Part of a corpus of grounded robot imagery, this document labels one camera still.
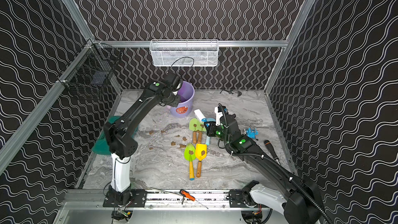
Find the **white blue brush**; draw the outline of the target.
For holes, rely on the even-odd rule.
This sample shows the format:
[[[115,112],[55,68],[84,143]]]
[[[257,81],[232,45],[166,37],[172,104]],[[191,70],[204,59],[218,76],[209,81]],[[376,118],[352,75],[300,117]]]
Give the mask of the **white blue brush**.
[[[197,109],[194,111],[196,118],[201,122],[201,123],[205,123],[206,122],[206,117],[205,115],[202,113],[201,110]]]

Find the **yellow square trowel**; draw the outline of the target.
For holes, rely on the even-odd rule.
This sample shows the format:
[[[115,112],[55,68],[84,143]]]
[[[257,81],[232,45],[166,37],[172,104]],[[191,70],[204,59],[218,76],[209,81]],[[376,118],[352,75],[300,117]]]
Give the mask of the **yellow square trowel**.
[[[202,172],[202,160],[206,158],[207,156],[207,145],[206,144],[196,144],[196,150],[195,150],[195,155],[196,158],[198,159],[198,167],[197,167],[197,178],[201,177],[201,172]]]

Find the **lime front trowel yellow handle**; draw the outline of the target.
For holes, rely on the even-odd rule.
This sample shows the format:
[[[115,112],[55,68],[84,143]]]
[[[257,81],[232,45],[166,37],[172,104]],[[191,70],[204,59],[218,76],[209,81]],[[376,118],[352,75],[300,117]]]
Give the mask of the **lime front trowel yellow handle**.
[[[189,143],[184,149],[184,158],[189,162],[189,177],[190,180],[194,180],[194,167],[193,161],[196,159],[195,156],[195,147],[192,143]]]

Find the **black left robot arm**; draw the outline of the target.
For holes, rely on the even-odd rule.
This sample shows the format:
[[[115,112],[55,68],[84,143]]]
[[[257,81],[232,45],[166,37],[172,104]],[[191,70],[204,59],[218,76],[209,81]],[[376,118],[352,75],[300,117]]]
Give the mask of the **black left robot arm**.
[[[138,142],[133,135],[138,125],[157,105],[177,106],[180,102],[177,92],[182,84],[182,79],[150,83],[119,119],[104,125],[104,134],[113,159],[111,188],[115,192],[123,193],[130,189],[131,157],[138,149]]]

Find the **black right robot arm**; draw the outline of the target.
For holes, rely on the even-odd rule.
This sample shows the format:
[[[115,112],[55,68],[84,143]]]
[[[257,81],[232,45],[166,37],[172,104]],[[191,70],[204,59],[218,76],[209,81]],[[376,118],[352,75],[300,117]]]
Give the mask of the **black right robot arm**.
[[[205,119],[204,127],[208,136],[224,143],[231,156],[253,166],[276,186],[277,193],[266,193],[256,184],[249,191],[252,201],[283,214],[290,224],[314,224],[321,217],[333,223],[325,211],[318,185],[299,178],[268,156],[253,139],[241,133],[235,117],[221,116],[219,122]]]

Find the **wide light blue trowel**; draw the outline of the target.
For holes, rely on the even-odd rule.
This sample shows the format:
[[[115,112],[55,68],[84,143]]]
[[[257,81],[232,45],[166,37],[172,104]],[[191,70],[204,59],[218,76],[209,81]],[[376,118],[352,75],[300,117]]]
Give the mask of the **wide light blue trowel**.
[[[211,137],[214,135],[215,133],[215,129],[216,129],[216,120],[213,118],[207,118],[206,122],[204,123],[205,128],[206,128],[206,142],[205,144],[207,146],[210,145],[210,139]]]

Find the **purple plastic bucket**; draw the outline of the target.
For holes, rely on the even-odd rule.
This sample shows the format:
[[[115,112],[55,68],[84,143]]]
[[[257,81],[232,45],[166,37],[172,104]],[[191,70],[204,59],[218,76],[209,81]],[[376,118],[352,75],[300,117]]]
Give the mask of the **purple plastic bucket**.
[[[195,89],[191,83],[183,82],[177,94],[180,102],[177,107],[169,107],[170,113],[176,118],[187,117],[193,110]]]

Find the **small blue clamp tool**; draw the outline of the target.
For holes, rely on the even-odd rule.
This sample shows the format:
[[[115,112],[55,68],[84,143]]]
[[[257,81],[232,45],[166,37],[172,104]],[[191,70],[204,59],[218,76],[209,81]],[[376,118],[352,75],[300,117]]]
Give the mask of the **small blue clamp tool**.
[[[251,139],[256,139],[256,136],[259,134],[258,130],[256,128],[247,128],[244,130],[244,133],[246,136],[248,136]]]

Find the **black clip tool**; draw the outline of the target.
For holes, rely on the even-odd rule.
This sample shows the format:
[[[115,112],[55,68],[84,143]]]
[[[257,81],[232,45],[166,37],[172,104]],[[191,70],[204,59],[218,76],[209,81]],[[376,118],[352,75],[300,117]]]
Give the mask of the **black clip tool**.
[[[228,94],[236,94],[237,97],[240,97],[240,96],[242,95],[242,92],[241,92],[241,91],[235,90],[235,89],[231,89],[231,90],[222,89],[222,90],[220,91],[220,93],[223,93],[223,92],[226,92],[226,93],[228,93]]]

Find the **green plastic tool case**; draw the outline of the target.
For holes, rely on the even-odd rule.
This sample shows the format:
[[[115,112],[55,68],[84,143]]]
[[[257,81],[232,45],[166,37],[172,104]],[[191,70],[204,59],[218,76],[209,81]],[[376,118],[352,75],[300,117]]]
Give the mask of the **green plastic tool case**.
[[[115,121],[117,121],[121,116],[112,116],[107,123],[113,124]],[[113,148],[116,150],[120,148],[120,144],[115,140],[115,143],[113,144]],[[97,141],[95,142],[92,151],[97,154],[97,155],[105,155],[105,156],[111,156],[111,154],[114,152],[114,150],[109,150],[109,145],[107,143],[106,135],[105,135],[105,126],[102,129]]]

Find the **orange handled screwdriver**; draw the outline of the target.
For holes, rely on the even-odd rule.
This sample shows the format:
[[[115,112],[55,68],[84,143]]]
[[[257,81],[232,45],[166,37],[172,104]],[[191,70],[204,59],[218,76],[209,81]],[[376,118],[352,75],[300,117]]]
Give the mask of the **orange handled screwdriver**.
[[[204,204],[202,204],[202,203],[200,203],[199,201],[197,201],[196,198],[195,198],[193,195],[191,195],[188,191],[181,189],[181,190],[180,190],[180,194],[181,194],[182,196],[184,196],[185,198],[187,198],[188,200],[190,200],[190,201],[192,201],[192,202],[197,202],[197,203],[199,203],[200,205],[202,205],[202,206],[204,206],[205,208],[208,209],[207,206],[205,206]]]

